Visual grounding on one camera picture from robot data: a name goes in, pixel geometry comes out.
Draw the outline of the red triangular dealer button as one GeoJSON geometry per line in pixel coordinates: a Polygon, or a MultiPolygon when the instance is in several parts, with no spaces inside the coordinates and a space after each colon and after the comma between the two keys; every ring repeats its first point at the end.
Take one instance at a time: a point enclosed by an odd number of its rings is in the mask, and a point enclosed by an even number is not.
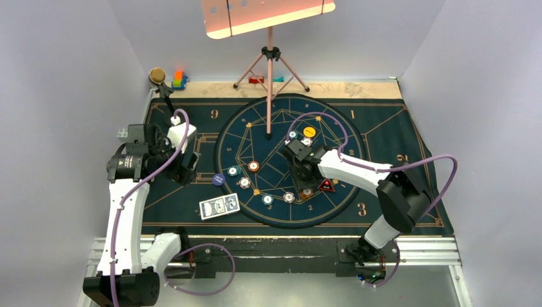
{"type": "Polygon", "coordinates": [[[324,179],[320,185],[318,186],[318,189],[321,190],[321,191],[324,191],[324,192],[331,192],[331,193],[334,193],[336,190],[335,190],[335,187],[334,187],[334,184],[333,184],[333,181],[331,179],[324,179]]]}

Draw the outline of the yellow big blind button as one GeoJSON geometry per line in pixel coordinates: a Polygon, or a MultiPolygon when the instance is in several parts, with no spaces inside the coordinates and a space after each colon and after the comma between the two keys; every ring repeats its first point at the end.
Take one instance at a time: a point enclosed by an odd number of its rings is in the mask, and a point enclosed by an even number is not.
{"type": "Polygon", "coordinates": [[[305,138],[313,138],[317,135],[317,131],[314,127],[305,127],[303,129],[303,135],[305,138]]]}

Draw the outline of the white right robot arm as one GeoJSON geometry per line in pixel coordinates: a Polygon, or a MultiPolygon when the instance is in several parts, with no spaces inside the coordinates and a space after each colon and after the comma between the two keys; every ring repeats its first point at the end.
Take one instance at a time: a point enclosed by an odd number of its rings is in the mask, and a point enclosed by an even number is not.
{"type": "Polygon", "coordinates": [[[344,158],[337,149],[312,147],[299,140],[287,141],[281,150],[288,161],[294,186],[302,191],[325,179],[336,179],[374,195],[381,216],[345,253],[359,265],[376,262],[384,247],[398,235],[410,233],[429,209],[431,198],[420,176],[407,164],[394,167],[358,158],[344,158]]]}

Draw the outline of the orange poker chip stack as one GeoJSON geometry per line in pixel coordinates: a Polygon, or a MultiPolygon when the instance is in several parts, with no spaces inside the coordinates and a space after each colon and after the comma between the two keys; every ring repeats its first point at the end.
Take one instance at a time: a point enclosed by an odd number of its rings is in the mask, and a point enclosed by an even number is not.
{"type": "Polygon", "coordinates": [[[314,191],[311,188],[308,189],[302,189],[299,192],[299,196],[302,200],[308,200],[313,197],[314,191]]]}

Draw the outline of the blue playing card box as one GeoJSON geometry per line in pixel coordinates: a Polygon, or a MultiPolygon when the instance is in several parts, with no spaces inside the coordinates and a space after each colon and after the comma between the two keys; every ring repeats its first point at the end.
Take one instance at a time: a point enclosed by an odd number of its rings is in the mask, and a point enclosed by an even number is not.
{"type": "Polygon", "coordinates": [[[199,202],[201,220],[225,216],[240,211],[237,193],[227,194],[199,202]]]}

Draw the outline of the purple small blind button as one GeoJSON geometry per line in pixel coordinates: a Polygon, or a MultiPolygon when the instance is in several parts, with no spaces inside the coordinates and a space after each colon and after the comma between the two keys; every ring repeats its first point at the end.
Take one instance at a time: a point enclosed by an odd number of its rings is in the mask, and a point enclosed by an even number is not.
{"type": "Polygon", "coordinates": [[[216,173],[212,177],[212,184],[222,186],[226,181],[226,177],[222,173],[216,173]]]}

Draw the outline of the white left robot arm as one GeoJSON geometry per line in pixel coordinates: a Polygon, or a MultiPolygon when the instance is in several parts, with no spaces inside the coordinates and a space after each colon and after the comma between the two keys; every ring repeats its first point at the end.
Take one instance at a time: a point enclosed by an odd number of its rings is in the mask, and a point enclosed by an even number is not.
{"type": "Polygon", "coordinates": [[[155,125],[135,124],[107,163],[110,212],[104,250],[94,276],[86,277],[83,293],[99,306],[154,306],[166,281],[171,260],[190,255],[184,227],[163,228],[141,252],[143,211],[151,179],[164,177],[180,186],[196,175],[200,153],[182,161],[197,133],[189,123],[173,125],[167,134],[155,125]]]}

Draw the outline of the green poker chip stack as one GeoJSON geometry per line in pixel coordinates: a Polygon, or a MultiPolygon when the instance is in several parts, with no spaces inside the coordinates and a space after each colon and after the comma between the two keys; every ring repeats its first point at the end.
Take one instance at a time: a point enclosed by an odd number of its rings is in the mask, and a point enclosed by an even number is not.
{"type": "Polygon", "coordinates": [[[273,204],[274,202],[274,197],[272,195],[269,195],[269,194],[264,194],[261,198],[261,201],[263,204],[269,206],[271,204],[273,204]]]}

